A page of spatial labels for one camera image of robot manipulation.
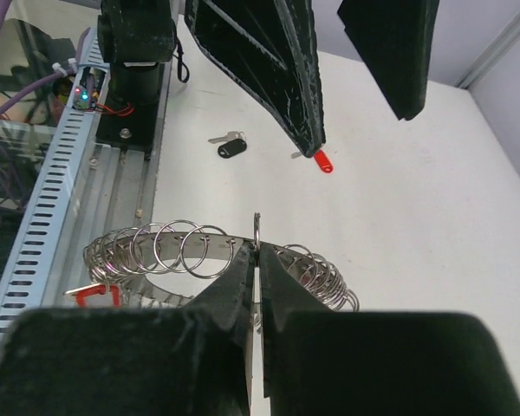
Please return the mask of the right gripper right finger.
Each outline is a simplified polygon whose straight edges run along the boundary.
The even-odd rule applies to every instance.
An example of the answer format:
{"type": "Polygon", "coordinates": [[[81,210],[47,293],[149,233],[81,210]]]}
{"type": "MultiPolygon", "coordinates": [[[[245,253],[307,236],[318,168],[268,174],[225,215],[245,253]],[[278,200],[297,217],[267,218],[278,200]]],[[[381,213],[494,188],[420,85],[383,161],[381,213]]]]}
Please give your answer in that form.
{"type": "Polygon", "coordinates": [[[263,393],[275,415],[520,415],[497,343],[475,316],[334,312],[259,253],[263,393]]]}

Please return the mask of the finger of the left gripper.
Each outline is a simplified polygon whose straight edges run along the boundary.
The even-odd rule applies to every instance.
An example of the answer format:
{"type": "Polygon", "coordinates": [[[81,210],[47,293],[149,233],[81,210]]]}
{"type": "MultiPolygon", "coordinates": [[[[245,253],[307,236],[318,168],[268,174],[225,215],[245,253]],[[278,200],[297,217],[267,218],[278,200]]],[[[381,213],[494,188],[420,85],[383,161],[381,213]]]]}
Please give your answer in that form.
{"type": "Polygon", "coordinates": [[[337,14],[399,120],[425,107],[438,1],[343,1],[337,14]]]}
{"type": "Polygon", "coordinates": [[[200,51],[261,104],[301,154],[326,142],[310,1],[187,1],[200,51]]]}

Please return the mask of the black tag key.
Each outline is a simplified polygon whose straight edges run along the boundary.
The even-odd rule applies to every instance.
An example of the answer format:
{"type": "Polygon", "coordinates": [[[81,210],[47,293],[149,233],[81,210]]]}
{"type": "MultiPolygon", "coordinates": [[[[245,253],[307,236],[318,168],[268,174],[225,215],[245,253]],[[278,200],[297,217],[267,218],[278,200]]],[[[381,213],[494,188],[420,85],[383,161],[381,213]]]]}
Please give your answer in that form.
{"type": "Polygon", "coordinates": [[[218,156],[222,159],[230,159],[243,153],[248,145],[246,135],[242,131],[229,131],[224,136],[208,139],[213,145],[218,145],[218,156]]]}

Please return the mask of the metal disc with keyrings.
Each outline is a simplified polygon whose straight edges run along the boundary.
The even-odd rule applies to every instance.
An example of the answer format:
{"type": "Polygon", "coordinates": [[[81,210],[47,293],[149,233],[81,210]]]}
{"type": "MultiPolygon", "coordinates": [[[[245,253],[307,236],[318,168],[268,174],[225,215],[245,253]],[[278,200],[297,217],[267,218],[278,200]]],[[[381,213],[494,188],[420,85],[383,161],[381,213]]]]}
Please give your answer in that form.
{"type": "MultiPolygon", "coordinates": [[[[83,250],[92,283],[120,290],[123,306],[138,309],[178,309],[194,294],[181,294],[159,281],[166,276],[215,281],[237,261],[245,244],[263,245],[228,234],[213,224],[190,220],[150,223],[112,230],[83,250]]],[[[276,259],[314,298],[333,311],[357,312],[361,303],[341,271],[326,257],[302,244],[275,245],[276,259]]]]}

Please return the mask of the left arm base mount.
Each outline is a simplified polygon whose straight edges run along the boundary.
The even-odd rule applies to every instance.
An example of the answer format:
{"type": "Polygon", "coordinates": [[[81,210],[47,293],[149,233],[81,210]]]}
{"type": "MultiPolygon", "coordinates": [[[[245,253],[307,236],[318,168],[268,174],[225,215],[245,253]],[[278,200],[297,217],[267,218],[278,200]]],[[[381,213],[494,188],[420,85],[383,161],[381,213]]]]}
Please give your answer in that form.
{"type": "Polygon", "coordinates": [[[105,106],[114,112],[101,116],[96,132],[98,143],[151,153],[164,68],[163,63],[111,66],[105,106]]]}

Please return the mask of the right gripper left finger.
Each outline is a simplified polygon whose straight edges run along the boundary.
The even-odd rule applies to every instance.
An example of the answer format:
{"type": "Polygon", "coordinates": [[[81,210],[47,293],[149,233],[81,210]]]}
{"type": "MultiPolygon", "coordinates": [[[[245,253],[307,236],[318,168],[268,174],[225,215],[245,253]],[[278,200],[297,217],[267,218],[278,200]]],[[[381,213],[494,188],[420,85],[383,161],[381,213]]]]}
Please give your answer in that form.
{"type": "Polygon", "coordinates": [[[0,415],[247,415],[255,252],[178,309],[33,309],[0,343],[0,415]]]}

